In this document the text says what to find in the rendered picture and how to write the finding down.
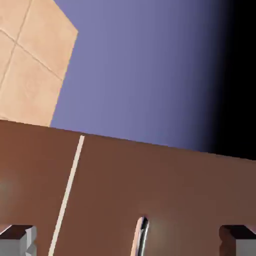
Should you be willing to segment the brown wooden drawer front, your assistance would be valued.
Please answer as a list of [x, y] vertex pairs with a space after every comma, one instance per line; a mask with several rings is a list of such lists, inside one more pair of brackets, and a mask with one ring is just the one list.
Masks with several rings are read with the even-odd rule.
[[0, 225], [37, 228], [48, 256], [80, 135], [0, 120]]
[[219, 256], [219, 228], [256, 226], [256, 161], [86, 135], [54, 256]]

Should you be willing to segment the brown wooden cabinet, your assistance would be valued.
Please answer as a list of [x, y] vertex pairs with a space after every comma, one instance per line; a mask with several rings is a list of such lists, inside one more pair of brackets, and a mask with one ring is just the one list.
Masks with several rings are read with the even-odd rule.
[[[72, 164], [72, 167], [71, 167], [71, 170], [70, 170], [68, 182], [67, 182], [67, 185], [66, 185], [66, 188], [65, 188], [65, 193], [64, 193], [64, 196], [63, 196], [63, 199], [62, 199], [61, 207], [60, 207], [60, 210], [59, 210], [59, 215], [58, 215], [56, 225], [55, 225], [55, 229], [54, 229], [54, 232], [53, 232], [53, 236], [52, 236], [52, 239], [51, 239], [50, 247], [49, 247], [49, 250], [48, 250], [48, 256], [55, 256], [54, 254], [55, 254], [56, 244], [57, 244], [59, 233], [60, 233], [60, 230], [61, 230], [61, 227], [62, 227], [62, 222], [63, 222], [65, 211], [66, 211], [66, 208], [67, 208], [67, 204], [68, 204], [70, 192], [71, 192], [71, 189], [72, 189], [73, 181], [74, 181], [74, 178], [75, 178], [75, 175], [76, 175], [76, 170], [77, 170], [80, 155], [81, 155], [81, 152], [82, 152], [82, 149], [83, 149], [83, 143], [84, 143], [85, 137], [87, 135], [93, 135], [93, 134], [80, 134], [80, 133], [77, 133], [77, 132], [73, 132], [73, 133], [78, 134], [80, 137], [79, 137], [76, 153], [75, 153], [75, 156], [74, 156], [74, 159], [73, 159], [73, 164]], [[15, 224], [0, 224], [0, 231], [2, 229], [5, 229], [6, 227], [8, 227], [10, 225], [15, 225]], [[244, 225], [244, 224], [226, 224], [226, 225]], [[256, 228], [256, 225], [244, 225], [244, 226], [247, 226], [249, 229], [251, 229], [253, 227]], [[219, 253], [220, 253], [220, 244], [221, 244], [221, 240], [220, 240], [220, 237], [219, 237]]]

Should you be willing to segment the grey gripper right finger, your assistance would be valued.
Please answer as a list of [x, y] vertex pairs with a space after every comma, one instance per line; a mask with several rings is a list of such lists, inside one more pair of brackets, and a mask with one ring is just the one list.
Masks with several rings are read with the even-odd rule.
[[222, 225], [219, 238], [219, 256], [256, 256], [256, 233], [245, 225]]

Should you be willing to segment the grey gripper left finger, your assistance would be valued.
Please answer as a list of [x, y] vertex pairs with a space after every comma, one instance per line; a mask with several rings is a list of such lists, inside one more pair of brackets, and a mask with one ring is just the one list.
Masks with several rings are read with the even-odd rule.
[[0, 232], [0, 256], [37, 256], [37, 228], [9, 225]]

